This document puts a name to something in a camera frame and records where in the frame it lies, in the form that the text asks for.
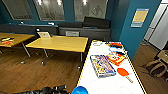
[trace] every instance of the table leg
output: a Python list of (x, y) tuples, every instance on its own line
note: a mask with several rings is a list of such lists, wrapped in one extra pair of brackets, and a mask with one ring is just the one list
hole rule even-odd
[(44, 49), (44, 53), (45, 53), (46, 57), (48, 57), (47, 51), (45, 49)]
[(81, 52), (81, 62), (79, 63), (79, 66), (78, 66), (78, 71), (80, 71), (81, 70), (81, 67), (82, 67), (82, 61), (83, 61), (83, 58), (82, 58), (82, 52)]
[(25, 49), (27, 55), (30, 57), (30, 53), (28, 52), (28, 50), (27, 50), (26, 46), (23, 44), (23, 42), (22, 42), (22, 45), (23, 45), (23, 48)]
[(81, 62), (82, 62), (82, 52), (81, 52)]
[(23, 61), (20, 62), (20, 64), (25, 64), (25, 61), (30, 58), (30, 57), (26, 57)]
[(0, 50), (0, 53), (2, 54), (3, 52)]

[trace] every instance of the window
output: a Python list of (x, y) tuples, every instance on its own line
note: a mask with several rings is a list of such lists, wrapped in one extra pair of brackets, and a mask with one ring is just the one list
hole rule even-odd
[(27, 0), (2, 0), (13, 20), (31, 20), (32, 14)]
[(108, 0), (74, 0), (75, 20), (83, 21), (85, 16), (105, 18)]
[(40, 20), (64, 20), (61, 0), (34, 0)]

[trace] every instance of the board game box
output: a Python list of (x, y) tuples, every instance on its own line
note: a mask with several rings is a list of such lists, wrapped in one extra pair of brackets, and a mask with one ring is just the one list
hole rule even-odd
[(107, 77), (116, 75), (115, 69), (109, 63), (105, 55), (91, 55), (91, 63), (98, 77)]
[(11, 44), (14, 41), (14, 38), (1, 38), (1, 43), (2, 44)]
[(109, 55), (106, 55), (106, 58), (116, 66), (120, 66), (126, 59), (124, 55), (118, 54), (117, 52), (111, 52)]

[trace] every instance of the paper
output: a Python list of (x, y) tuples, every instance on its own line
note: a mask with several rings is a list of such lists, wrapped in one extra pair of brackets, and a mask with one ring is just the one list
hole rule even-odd
[(137, 9), (131, 27), (142, 27), (149, 9)]

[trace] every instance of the wooden tabletop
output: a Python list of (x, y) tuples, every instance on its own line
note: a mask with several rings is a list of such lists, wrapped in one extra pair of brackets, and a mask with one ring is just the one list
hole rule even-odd
[(84, 52), (87, 41), (88, 38), (85, 37), (53, 36), (50, 38), (39, 38), (26, 45), (26, 47)]
[(0, 46), (4, 47), (12, 47), (19, 43), (22, 43), (23, 41), (26, 41), (30, 38), (32, 38), (34, 35), (27, 35), (27, 34), (10, 34), (10, 33), (0, 33), (0, 39), (2, 38), (14, 38), (13, 43), (11, 44), (3, 44), (0, 42)]

